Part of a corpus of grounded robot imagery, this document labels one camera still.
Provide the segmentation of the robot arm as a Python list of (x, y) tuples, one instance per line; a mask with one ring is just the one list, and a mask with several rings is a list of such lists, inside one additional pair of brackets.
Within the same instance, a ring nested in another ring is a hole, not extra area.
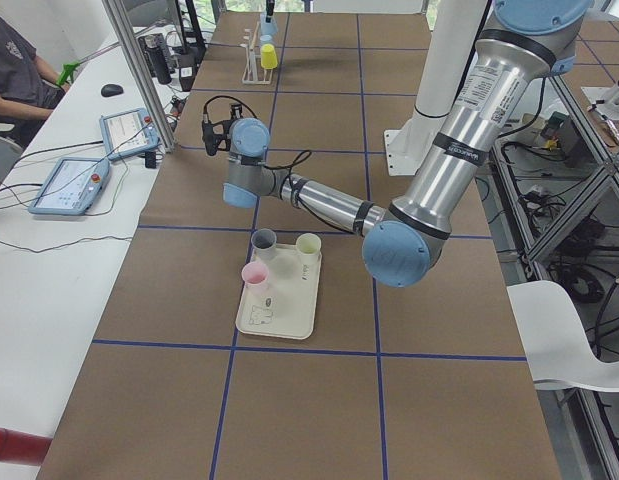
[(412, 180), (387, 208), (273, 167), (268, 128), (242, 102), (230, 117), (202, 121), (209, 155), (228, 155), (224, 201), (253, 207), (278, 198), (363, 239), (367, 271), (406, 287), (436, 264), (451, 215), (488, 159), (529, 84), (567, 73), (586, 1), (444, 1), (438, 11), (414, 112), (389, 148), (407, 161)]
[(275, 12), (275, 0), (265, 1), (265, 22), (271, 23)]

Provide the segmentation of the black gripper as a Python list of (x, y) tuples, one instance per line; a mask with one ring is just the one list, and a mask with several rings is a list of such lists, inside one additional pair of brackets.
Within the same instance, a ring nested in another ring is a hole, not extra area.
[(208, 155), (216, 155), (218, 151), (229, 152), (231, 148), (230, 129), (239, 119), (243, 118), (243, 106), (240, 103), (230, 105), (230, 118), (212, 122), (208, 105), (202, 111), (202, 139)]

